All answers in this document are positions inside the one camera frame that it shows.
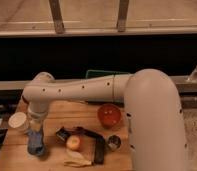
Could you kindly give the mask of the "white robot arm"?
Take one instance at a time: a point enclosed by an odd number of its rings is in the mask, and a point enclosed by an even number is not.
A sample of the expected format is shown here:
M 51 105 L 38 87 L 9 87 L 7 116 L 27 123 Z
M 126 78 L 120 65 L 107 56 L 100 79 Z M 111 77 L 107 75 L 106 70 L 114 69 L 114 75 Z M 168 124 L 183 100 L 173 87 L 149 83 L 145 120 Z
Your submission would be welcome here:
M 23 90 L 28 113 L 44 118 L 56 100 L 122 102 L 135 171 L 189 171 L 183 111 L 173 80 L 160 70 L 143 69 L 56 83 L 39 73 Z

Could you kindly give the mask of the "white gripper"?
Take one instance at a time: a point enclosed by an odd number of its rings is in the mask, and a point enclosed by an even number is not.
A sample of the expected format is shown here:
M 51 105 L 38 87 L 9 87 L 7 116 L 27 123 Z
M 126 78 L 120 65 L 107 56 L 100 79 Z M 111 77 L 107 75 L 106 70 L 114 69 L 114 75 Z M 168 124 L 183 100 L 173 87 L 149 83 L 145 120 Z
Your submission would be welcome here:
M 47 115 L 47 111 L 33 111 L 31 109 L 28 109 L 30 128 L 33 131 L 39 132 L 40 129 L 43 127 L 43 122 Z

